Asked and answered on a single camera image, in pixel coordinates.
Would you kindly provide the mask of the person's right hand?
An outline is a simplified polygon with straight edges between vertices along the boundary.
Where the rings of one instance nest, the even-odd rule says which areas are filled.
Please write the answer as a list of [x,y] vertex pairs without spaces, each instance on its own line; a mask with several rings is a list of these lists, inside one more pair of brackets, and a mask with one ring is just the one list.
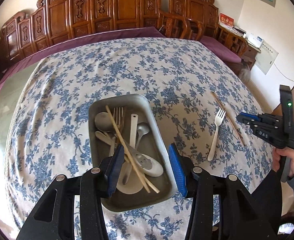
[[272,152],[272,170],[277,172],[280,169],[280,157],[289,157],[290,160],[290,165],[289,165],[289,173],[288,177],[293,178],[294,177],[294,150],[291,148],[283,148],[283,149],[278,149],[274,148]]

